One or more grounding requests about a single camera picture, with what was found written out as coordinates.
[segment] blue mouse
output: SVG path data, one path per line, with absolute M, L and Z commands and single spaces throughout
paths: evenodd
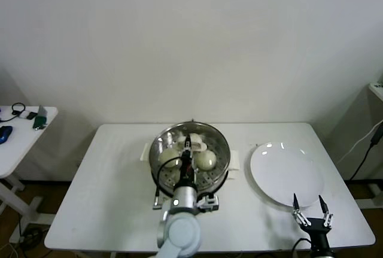
M 0 144 L 7 141 L 13 130 L 12 126 L 2 126 L 0 128 Z

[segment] black cable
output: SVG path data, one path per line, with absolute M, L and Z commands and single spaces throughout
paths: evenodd
M 355 175 L 357 175 L 359 169 L 362 167 L 362 165 L 363 165 L 364 162 L 366 161 L 367 156 L 369 155 L 369 152 L 370 152 L 370 150 L 372 149 L 373 146 L 374 146 L 374 144 L 371 143 L 369 149 L 367 149 L 367 152 L 366 152 L 366 154 L 364 155 L 363 160 L 362 160 L 361 163 L 359 164 L 359 167 L 358 167 L 357 170 L 355 171 L 354 175 L 350 178 L 350 180 L 352 180 L 352 179 L 355 177 Z
M 28 256 L 26 255 L 25 251 L 34 249 L 37 245 L 39 245 L 40 242 L 43 239 L 43 233 L 47 232 L 47 229 L 46 230 L 41 230 L 40 228 L 37 228 L 37 227 L 28 228 L 25 231 L 25 233 L 24 233 L 24 240 L 23 240 L 23 242 L 20 242 L 21 237 L 22 237 L 21 216 L 20 216 L 19 213 L 17 213 L 17 215 L 19 216 L 19 235 L 20 235 L 19 247 L 22 250 L 22 253 L 23 253 L 24 257 L 28 258 Z M 53 250 L 49 250 L 43 256 L 41 256 L 40 258 L 47 257 L 50 253 L 52 253 L 52 251 Z
M 378 129 L 375 131 L 373 137 L 371 138 L 371 144 L 377 145 L 382 137 L 383 137 L 383 123 L 381 123 L 381 125 L 379 125 Z
M 15 110 L 14 107 L 16 105 L 21 105 L 23 107 L 23 109 L 22 110 Z M 10 119 L 7 119 L 7 120 L 1 120 L 0 119 L 0 123 L 1 122 L 10 122 L 12 119 L 15 119 L 16 117 L 19 117 L 19 115 L 21 115 L 21 113 L 25 110 L 25 108 L 26 108 L 26 106 L 22 102 L 16 102 L 15 104 L 12 104 L 12 114 L 14 115 L 14 117 L 12 117 Z
M 294 257 L 294 251 L 295 251 L 295 248 L 297 248 L 298 244 L 301 243 L 302 241 L 307 241 L 311 244 L 311 241 L 307 238 L 299 238 L 297 240 L 297 242 L 295 242 L 294 246 L 293 246 L 293 249 L 291 249 L 291 256 Z
M 201 194 L 197 196 L 197 201 L 200 201 L 204 196 L 211 195 L 211 194 L 213 194 L 213 192 L 202 192 Z
M 169 162 L 172 162 L 175 159 L 181 159 L 181 156 L 177 156 L 177 157 L 173 157 L 173 158 L 169 159 L 163 165 L 160 166 L 160 169 L 158 169 L 157 181 L 156 181 L 156 185 L 157 185 L 157 187 L 156 187 L 156 196 L 160 195 L 160 173 L 161 173 L 162 168 L 164 168 L 165 165 L 167 165 Z
M 41 256 L 40 258 L 45 258 L 47 257 L 50 253 L 52 253 L 53 250 L 49 250 L 48 252 L 46 252 L 43 256 Z

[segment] white plate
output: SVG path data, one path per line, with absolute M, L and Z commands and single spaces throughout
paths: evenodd
M 314 161 L 301 149 L 283 142 L 259 146 L 251 156 L 251 174 L 258 186 L 273 200 L 293 206 L 312 205 L 322 194 L 323 177 Z

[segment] power strip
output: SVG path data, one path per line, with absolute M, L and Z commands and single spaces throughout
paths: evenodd
M 370 83 L 370 90 L 383 101 L 383 81 Z

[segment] wooden floor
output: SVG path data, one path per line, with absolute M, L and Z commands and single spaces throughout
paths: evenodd
M 65 193 L 68 189 L 67 185 L 42 185 L 42 184 L 28 184 L 24 191 L 19 192 L 18 195 L 27 203 L 29 203 L 34 196 L 43 196 L 44 200 L 40 205 L 39 212 L 43 213 L 56 213 L 59 209 L 60 203 L 65 196 Z M 360 198 L 370 198 L 371 194 L 367 187 L 365 186 L 350 186 L 350 191 L 356 199 Z M 372 228 L 376 236 L 376 244 L 370 247 L 363 248 L 349 248 L 337 250 L 338 258 L 353 258 L 353 257 L 368 257 L 368 258 L 380 258 L 383 257 L 383 210 L 363 210 L 363 214 L 367 219 L 370 227 Z M 12 210 L 10 207 L 7 207 L 3 214 L 0 215 L 0 248 L 2 245 L 8 243 L 8 239 L 12 234 L 12 231 L 16 227 L 18 222 L 17 213 Z M 19 257 L 24 257 L 20 249 L 17 249 Z M 27 258 L 42 258 L 43 255 L 49 252 L 49 249 L 46 249 L 43 245 L 43 242 L 40 243 L 33 250 L 26 252 Z M 10 247 L 6 247 L 0 251 L 0 257 L 6 258 L 11 254 Z M 195 257 L 226 257 L 226 258 L 236 258 L 240 253 L 203 253 L 195 255 Z M 148 257 L 149 254 L 127 254 L 119 253 L 117 257 Z M 241 255 L 241 258 L 256 257 L 257 253 L 244 253 Z M 47 258 L 74 258 L 75 254 L 68 251 L 52 251 Z M 109 257 L 108 253 L 99 253 L 98 257 Z M 289 252 L 279 252 L 270 254 L 262 254 L 260 257 L 279 257 L 279 258 L 288 258 L 291 257 Z M 307 257 L 307 253 L 299 253 L 299 257 Z

